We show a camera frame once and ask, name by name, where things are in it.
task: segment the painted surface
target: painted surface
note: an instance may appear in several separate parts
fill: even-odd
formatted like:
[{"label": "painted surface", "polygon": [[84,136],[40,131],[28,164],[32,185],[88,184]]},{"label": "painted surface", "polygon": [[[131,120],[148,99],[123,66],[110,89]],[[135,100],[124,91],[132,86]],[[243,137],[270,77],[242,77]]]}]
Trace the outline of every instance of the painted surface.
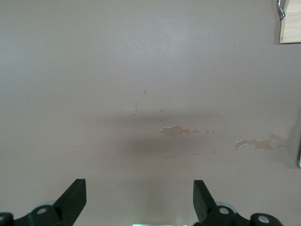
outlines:
[{"label": "painted surface", "polygon": [[0,211],[85,178],[76,226],[190,226],[202,179],[300,225],[301,45],[278,44],[274,1],[3,0],[0,21]]}]

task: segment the wooden board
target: wooden board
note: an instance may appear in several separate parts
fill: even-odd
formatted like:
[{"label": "wooden board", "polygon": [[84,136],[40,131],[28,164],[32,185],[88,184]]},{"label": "wooden board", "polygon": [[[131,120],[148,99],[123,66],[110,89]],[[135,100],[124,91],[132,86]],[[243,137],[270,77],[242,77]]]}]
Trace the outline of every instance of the wooden board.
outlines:
[{"label": "wooden board", "polygon": [[280,43],[301,42],[301,0],[286,0],[281,22]]}]

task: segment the metal hook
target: metal hook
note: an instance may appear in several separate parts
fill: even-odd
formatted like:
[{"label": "metal hook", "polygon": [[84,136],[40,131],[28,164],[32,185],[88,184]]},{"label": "metal hook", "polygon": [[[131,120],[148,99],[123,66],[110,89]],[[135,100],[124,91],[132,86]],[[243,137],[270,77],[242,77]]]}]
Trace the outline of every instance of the metal hook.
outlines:
[{"label": "metal hook", "polygon": [[281,0],[278,1],[278,11],[280,13],[280,20],[285,18],[285,11],[281,8]]}]

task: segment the metal clip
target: metal clip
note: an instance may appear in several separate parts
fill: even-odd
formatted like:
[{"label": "metal clip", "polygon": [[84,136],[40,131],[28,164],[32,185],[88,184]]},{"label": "metal clip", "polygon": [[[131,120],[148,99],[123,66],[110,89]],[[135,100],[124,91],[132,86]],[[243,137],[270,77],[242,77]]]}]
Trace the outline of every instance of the metal clip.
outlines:
[{"label": "metal clip", "polygon": [[280,13],[280,20],[285,18],[285,11],[281,8],[281,0],[278,1],[278,11]]}]

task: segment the black clamp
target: black clamp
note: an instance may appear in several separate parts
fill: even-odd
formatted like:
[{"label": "black clamp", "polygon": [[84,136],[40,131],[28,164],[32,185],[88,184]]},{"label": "black clamp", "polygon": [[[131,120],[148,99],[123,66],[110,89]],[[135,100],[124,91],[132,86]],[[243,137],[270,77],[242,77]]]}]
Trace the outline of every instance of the black clamp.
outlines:
[{"label": "black clamp", "polygon": [[194,181],[193,206],[199,220],[194,226],[283,226],[269,214],[255,213],[247,220],[229,207],[218,206],[202,180]]},{"label": "black clamp", "polygon": [[86,202],[86,181],[77,179],[52,206],[37,207],[16,220],[11,213],[0,213],[0,226],[72,226]]}]

